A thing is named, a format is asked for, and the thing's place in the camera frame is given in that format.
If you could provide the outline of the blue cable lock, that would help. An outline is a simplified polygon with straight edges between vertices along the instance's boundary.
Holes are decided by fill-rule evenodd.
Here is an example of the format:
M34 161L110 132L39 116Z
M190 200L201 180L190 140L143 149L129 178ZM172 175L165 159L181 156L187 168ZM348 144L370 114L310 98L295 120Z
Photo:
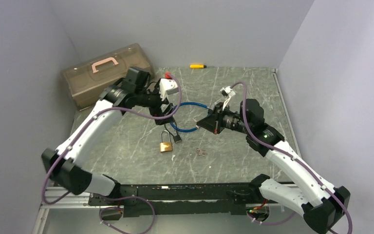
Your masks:
M207 105L204 105L204 104L202 104L202 103L198 103L198 102L191 102L191 101L189 101L189 102L182 102L182 103L180 104L180 106L198 106L198 107L201 107L201 108L204 108L204 109L207 109L207 110L210 109ZM172 127L176 132L182 132L182 133L191 133L191 132L194 132L194 131L197 131L197 130L200 129L200 127L198 127L198 126L195 126L195 127L193 127L193 128L190 128L190 129L181 129L181 128L178 128L178 127L177 127L177 125L176 125L175 122L174 122L174 123L171 123L170 125L171 125L171 127Z

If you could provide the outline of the silver key bunch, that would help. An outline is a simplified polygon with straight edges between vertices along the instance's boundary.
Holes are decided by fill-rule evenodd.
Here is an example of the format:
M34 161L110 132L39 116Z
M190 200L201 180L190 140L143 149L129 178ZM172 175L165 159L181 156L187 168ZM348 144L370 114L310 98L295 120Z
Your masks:
M206 155L206 151L204 149L197 148L196 149L196 154L198 156L205 156Z

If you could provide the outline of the brass padlock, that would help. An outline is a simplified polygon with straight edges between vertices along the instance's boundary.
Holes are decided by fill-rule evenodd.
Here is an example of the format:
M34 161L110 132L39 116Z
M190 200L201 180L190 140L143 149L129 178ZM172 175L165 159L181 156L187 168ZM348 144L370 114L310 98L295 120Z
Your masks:
M171 140L172 140L172 136L167 130L164 130L160 133L160 144L159 144L160 153L167 153L167 152L173 151L173 144Z

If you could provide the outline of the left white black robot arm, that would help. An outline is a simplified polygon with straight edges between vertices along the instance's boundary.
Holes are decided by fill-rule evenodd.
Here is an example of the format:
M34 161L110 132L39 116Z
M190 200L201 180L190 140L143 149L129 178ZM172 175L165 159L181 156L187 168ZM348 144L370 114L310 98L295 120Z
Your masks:
M56 149L47 148L41 155L47 173L42 188L42 199L49 180L62 186L68 193L98 194L109 205L117 203L121 184L107 175L97 175L83 169L92 147L126 113L155 120L157 125L168 123L177 112L168 96L182 94L180 82L172 75L159 79L153 90L148 90L151 74L132 66L123 78L104 89L92 112L84 122Z

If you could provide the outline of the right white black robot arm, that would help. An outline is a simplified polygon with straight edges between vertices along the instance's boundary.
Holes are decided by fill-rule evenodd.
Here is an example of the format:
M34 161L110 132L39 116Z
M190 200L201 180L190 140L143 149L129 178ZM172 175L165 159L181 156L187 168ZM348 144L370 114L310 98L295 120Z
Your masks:
M344 186L337 188L308 166L284 136L265 123L264 109L256 99L242 101L240 112L223 105L216 104L197 126L215 135L223 129L246 134L250 148L277 165L297 186L290 188L260 174L249 183L251 200L273 200L302 216L316 233L332 232L333 226L348 215L350 191Z

